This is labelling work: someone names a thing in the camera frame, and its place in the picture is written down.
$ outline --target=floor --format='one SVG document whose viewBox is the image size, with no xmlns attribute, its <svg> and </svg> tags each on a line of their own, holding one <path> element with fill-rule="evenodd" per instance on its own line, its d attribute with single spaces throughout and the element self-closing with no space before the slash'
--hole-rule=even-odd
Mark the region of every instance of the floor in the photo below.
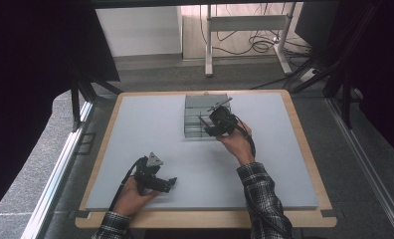
<svg viewBox="0 0 394 239">
<path fill-rule="evenodd" d="M 210 79 L 204 76 L 203 61 L 183 61 L 176 55 L 117 58 L 115 63 L 121 82 L 113 84 L 126 92 L 247 90 L 284 76 L 277 58 L 269 54 L 262 58 L 216 59 L 215 75 Z M 261 89 L 281 89 L 284 83 L 278 81 Z M 338 223 L 334 228 L 295 228 L 295 238 L 394 238 L 394 227 L 338 126 L 338 119 L 322 96 L 323 86 L 324 82 L 319 82 L 292 97 L 327 194 L 339 215 Z M 75 217 L 81 216 L 78 208 L 116 98 L 97 85 L 95 89 L 98 99 L 38 238 L 88 238 L 95 232 L 79 229 L 74 223 Z M 357 104 L 351 106 L 351 122 L 352 132 L 394 200 L 394 149 Z M 20 238 L 25 231 L 71 128 L 71 95 L 67 92 L 55 99 L 48 126 L 0 204 L 0 238 Z M 133 233 L 135 238 L 243 238 L 248 237 L 249 231 L 135 230 Z"/>
</svg>

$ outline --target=white wall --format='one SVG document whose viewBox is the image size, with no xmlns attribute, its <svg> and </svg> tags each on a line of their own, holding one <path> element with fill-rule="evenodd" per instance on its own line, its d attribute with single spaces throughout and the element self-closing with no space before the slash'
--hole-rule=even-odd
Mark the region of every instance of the white wall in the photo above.
<svg viewBox="0 0 394 239">
<path fill-rule="evenodd" d="M 97 9 L 113 57 L 181 53 L 180 7 Z"/>
</svg>

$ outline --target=plaid shirt sleeve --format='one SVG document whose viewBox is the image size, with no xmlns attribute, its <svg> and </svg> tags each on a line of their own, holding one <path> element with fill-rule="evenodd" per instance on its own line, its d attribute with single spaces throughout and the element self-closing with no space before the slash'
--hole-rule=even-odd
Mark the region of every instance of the plaid shirt sleeve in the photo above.
<svg viewBox="0 0 394 239">
<path fill-rule="evenodd" d="M 122 216 L 114 212 L 107 212 L 98 232 L 92 239 L 124 239 L 128 238 L 127 228 L 131 217 Z"/>
<path fill-rule="evenodd" d="M 237 172 L 243 182 L 246 194 L 247 208 L 252 222 L 251 237 L 286 238 L 279 231 L 292 237 L 293 226 L 284 215 L 281 201 L 275 195 L 275 183 L 263 165 L 253 162 L 239 167 Z"/>
</svg>

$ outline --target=aluminum rail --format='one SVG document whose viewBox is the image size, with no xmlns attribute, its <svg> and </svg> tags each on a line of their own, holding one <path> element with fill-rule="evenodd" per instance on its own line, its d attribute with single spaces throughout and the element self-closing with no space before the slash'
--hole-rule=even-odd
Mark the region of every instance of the aluminum rail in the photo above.
<svg viewBox="0 0 394 239">
<path fill-rule="evenodd" d="M 93 108 L 92 103 L 85 103 L 81 111 L 81 122 L 85 122 L 89 113 Z M 58 187 L 63 179 L 64 173 L 70 160 L 73 158 L 74 149 L 79 142 L 80 136 L 85 128 L 85 124 L 82 125 L 74 132 L 70 132 L 68 139 L 64 145 L 64 148 L 55 164 L 54 170 L 42 192 L 42 195 L 36 205 L 35 210 L 30 217 L 29 222 L 24 230 L 21 238 L 23 239 L 34 239 L 38 236 L 40 230 L 42 229 L 43 223 L 45 221 L 46 215 L 48 214 L 49 208 L 52 204 L 54 196 L 58 190 Z"/>
<path fill-rule="evenodd" d="M 352 152 L 355 154 L 355 157 L 364 172 L 365 177 L 370 183 L 371 188 L 376 194 L 377 199 L 379 200 L 381 206 L 383 207 L 385 213 L 387 214 L 390 223 L 394 228 L 394 200 L 390 195 L 389 191 L 386 189 L 386 186 L 380 179 L 380 176 L 377 174 L 374 169 L 373 164 L 370 162 L 367 154 L 359 143 L 356 135 L 351 129 L 348 129 L 346 124 L 340 117 L 340 108 L 337 104 L 336 100 L 326 99 L 327 104 L 330 106 L 332 113 L 335 119 L 338 122 L 338 125 L 343 132 L 343 136 L 348 142 L 349 146 L 352 149 Z"/>
</svg>

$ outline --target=wooden table frame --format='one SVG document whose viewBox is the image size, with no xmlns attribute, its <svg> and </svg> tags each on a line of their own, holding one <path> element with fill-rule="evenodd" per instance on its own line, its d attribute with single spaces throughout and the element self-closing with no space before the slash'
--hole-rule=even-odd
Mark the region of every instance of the wooden table frame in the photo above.
<svg viewBox="0 0 394 239">
<path fill-rule="evenodd" d="M 98 158 L 96 160 L 91 178 L 83 197 L 80 211 L 86 211 L 86 202 L 95 184 L 103 160 L 110 134 L 115 123 L 119 106 L 124 97 L 128 96 L 167 96 L 167 95 L 213 95 L 213 94 L 269 94 L 280 93 L 291 123 L 293 125 L 296 140 L 301 149 L 308 174 L 318 200 L 318 207 L 304 210 L 285 210 L 285 215 L 290 219 L 294 227 L 334 227 L 335 217 L 323 217 L 321 211 L 332 210 L 329 198 L 312 157 L 311 150 L 303 133 L 302 126 L 296 114 L 296 109 L 291 96 L 284 90 L 261 90 L 261 91 L 207 91 L 207 92 L 147 92 L 147 93 L 123 93 L 117 98 L 110 121 L 108 123 Z M 76 218 L 76 225 L 80 228 L 99 228 L 105 212 L 89 212 L 87 218 Z M 250 217 L 247 210 L 230 211 L 142 211 L 137 213 L 130 224 L 130 228 L 251 228 Z"/>
</svg>

